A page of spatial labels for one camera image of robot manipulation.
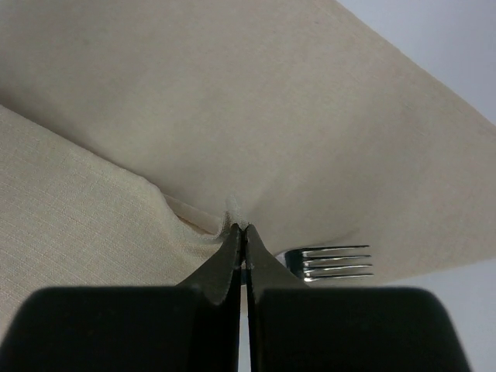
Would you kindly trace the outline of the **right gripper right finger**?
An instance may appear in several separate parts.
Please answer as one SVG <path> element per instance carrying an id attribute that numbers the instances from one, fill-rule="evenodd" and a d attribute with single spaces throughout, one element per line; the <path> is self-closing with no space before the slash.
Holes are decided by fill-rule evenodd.
<path id="1" fill-rule="evenodd" d="M 254 371 L 472 371 L 453 317 L 414 287 L 312 288 L 243 231 Z"/>

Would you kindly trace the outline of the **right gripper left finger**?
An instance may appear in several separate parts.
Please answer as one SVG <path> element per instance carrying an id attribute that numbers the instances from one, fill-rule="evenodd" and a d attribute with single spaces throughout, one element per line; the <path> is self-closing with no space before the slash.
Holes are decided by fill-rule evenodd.
<path id="1" fill-rule="evenodd" d="M 3 371 L 234 371 L 243 233 L 174 286 L 32 293 L 1 344 Z"/>

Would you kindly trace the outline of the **beige cloth napkin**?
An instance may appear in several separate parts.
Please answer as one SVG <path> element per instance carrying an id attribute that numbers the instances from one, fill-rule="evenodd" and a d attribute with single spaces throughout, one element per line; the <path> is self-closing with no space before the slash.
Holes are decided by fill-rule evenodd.
<path id="1" fill-rule="evenodd" d="M 495 127 L 334 1 L 3 1 L 1 328 L 256 226 L 370 284 L 495 255 Z"/>

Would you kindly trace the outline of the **silver fork black handle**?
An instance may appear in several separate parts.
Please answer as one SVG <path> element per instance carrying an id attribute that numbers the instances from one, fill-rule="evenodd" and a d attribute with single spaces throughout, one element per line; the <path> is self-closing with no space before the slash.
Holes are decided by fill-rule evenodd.
<path id="1" fill-rule="evenodd" d="M 306 284 L 333 284 L 374 275 L 369 245 L 299 247 L 274 257 Z"/>

